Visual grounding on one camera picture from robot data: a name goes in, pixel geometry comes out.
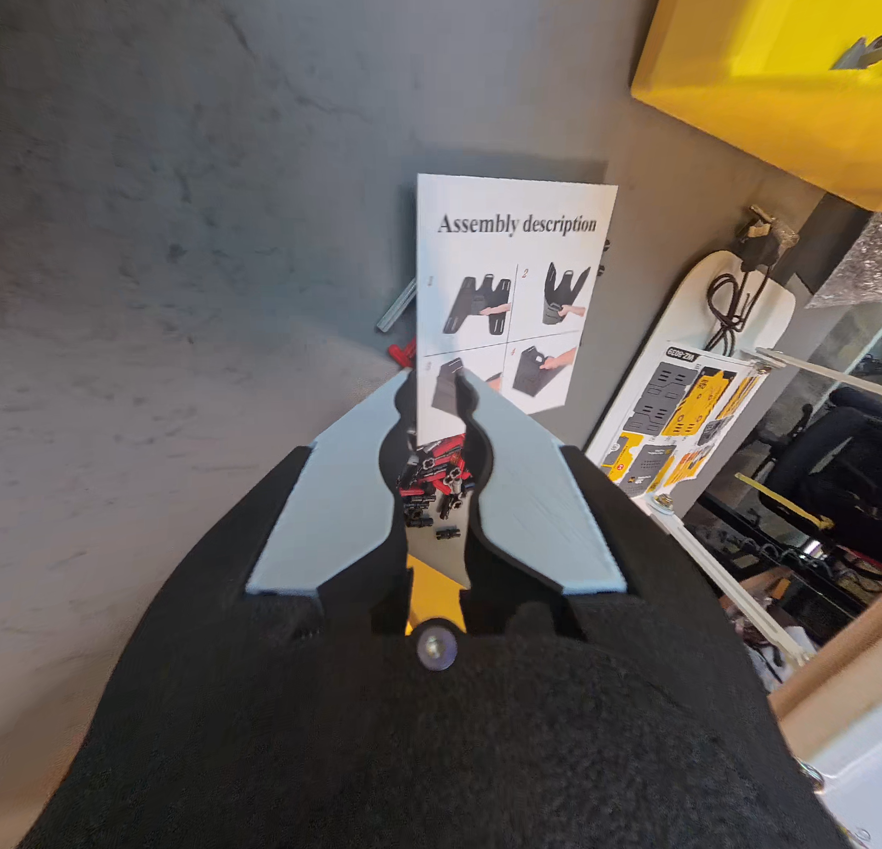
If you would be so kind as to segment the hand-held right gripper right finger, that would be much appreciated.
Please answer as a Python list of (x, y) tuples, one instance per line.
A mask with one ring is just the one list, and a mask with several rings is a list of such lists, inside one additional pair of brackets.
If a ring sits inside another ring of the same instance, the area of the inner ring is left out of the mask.
[(475, 374), (455, 387), (481, 544), (565, 596), (626, 591), (557, 436)]

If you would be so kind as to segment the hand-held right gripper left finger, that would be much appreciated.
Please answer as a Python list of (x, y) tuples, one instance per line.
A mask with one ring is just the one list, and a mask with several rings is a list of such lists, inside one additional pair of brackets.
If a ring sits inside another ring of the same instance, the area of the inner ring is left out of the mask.
[(401, 419), (396, 396), (409, 370), (382, 385), (317, 436), (245, 590), (316, 597), (391, 533), (393, 493), (381, 446)]

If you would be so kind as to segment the white assembly instruction sheet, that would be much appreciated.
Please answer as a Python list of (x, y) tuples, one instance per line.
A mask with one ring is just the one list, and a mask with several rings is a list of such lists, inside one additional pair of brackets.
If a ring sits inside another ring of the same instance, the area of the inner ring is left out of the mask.
[(416, 443), (465, 431), (468, 370), (525, 414), (566, 403), (617, 187), (420, 174)]

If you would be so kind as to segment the pile of small lego pins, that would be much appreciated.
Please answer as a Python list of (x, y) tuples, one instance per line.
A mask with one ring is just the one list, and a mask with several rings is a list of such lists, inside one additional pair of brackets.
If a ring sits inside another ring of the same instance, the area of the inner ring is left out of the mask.
[(475, 474), (464, 457), (465, 428), (457, 412), (457, 380), (470, 371), (526, 414), (565, 403), (585, 317), (602, 265), (590, 253), (550, 253), (539, 262), (509, 258), (425, 264), (381, 321), (391, 326), (418, 299), (417, 333), (389, 348), (416, 372), (415, 427), (399, 489), (409, 531), (446, 543), (465, 536)]

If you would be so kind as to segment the assorted lego parts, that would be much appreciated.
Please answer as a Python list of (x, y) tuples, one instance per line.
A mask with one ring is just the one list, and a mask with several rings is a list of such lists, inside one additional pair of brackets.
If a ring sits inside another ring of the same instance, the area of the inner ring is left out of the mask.
[(832, 71), (862, 71), (881, 62), (882, 37), (858, 39), (831, 66)]

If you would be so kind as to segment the yellow plastic storage bin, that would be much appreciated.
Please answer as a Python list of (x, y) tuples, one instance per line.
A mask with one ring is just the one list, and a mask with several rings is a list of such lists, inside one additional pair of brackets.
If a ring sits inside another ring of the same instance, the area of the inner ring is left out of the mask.
[(880, 35), (881, 0), (659, 0), (634, 98), (872, 212), (880, 63), (832, 71)]
[(460, 606), (464, 588), (426, 563), (407, 556), (407, 568), (413, 572), (405, 634), (411, 635), (423, 623), (442, 621), (462, 633), (467, 626)]

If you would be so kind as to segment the white instruction board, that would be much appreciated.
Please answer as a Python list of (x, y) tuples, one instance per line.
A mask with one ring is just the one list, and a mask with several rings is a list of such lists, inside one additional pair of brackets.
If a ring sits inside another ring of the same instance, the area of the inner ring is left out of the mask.
[(786, 287), (741, 267), (716, 251), (689, 271), (584, 450), (634, 502), (663, 495), (680, 519), (773, 373), (758, 348), (776, 347), (797, 305)]

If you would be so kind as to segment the black chair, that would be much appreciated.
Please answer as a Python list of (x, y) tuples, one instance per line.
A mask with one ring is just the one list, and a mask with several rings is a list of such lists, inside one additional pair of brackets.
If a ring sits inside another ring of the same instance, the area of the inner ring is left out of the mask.
[(880, 397), (841, 386), (829, 408), (780, 453), (763, 480), (812, 516), (832, 521), (828, 537), (880, 564)]

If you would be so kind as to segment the white book stand with stickers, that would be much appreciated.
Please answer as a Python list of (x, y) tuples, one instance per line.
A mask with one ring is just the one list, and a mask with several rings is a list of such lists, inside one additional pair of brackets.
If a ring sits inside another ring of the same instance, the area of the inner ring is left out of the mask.
[(880, 603), (810, 656), (673, 514), (667, 498), (638, 501), (784, 656), (793, 674), (768, 701), (797, 759), (825, 778), (818, 795), (853, 847), (880, 847)]

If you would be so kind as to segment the clear bag of small parts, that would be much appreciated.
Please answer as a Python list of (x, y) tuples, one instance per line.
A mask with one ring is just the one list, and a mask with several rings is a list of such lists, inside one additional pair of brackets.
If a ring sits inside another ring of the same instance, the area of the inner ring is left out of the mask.
[(880, 303), (881, 212), (876, 212), (806, 307), (826, 309)]

